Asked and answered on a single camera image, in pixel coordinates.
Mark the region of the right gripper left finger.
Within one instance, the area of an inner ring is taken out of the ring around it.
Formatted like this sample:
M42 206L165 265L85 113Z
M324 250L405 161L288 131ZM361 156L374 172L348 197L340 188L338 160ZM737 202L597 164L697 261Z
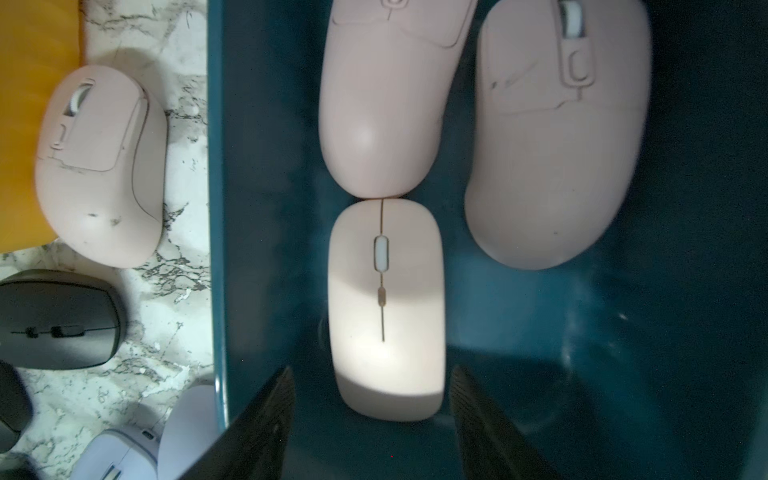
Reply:
M182 477L206 479L279 479L294 421L294 374L284 366L218 440Z

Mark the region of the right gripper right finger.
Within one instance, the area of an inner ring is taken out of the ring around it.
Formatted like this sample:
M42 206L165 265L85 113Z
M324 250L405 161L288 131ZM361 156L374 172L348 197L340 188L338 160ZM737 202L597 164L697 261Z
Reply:
M449 403L466 478L560 477L463 366L451 372Z

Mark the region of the teal storage box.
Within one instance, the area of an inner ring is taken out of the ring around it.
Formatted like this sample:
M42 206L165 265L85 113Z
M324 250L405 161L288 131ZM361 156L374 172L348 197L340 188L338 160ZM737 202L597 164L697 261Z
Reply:
M413 200L434 215L447 360L564 479L767 474L767 5L650 1L648 123L620 213L574 260L523 272L464 218L476 41ZM454 419L347 407L327 323L332 225L352 199L321 155L327 1L208 5L212 309L218 417L283 366L287 479L459 479Z

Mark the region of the pink mouse with scroll wheel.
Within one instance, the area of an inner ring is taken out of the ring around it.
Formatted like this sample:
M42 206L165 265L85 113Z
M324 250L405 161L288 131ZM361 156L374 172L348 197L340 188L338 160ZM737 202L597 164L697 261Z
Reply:
M500 1L490 9L477 41L464 206L491 258L548 269L605 233L639 157L651 52L640 1Z

